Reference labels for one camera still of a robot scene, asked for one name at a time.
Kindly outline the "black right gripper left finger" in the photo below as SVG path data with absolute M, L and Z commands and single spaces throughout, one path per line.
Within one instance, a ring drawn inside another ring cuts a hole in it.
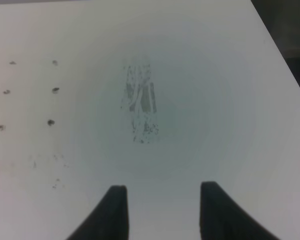
M 127 240 L 128 190 L 113 185 L 69 240 Z

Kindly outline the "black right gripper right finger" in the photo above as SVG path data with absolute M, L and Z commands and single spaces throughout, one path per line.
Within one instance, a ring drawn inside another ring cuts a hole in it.
M 202 240 L 276 240 L 277 237 L 247 214 L 215 181 L 200 186 Z

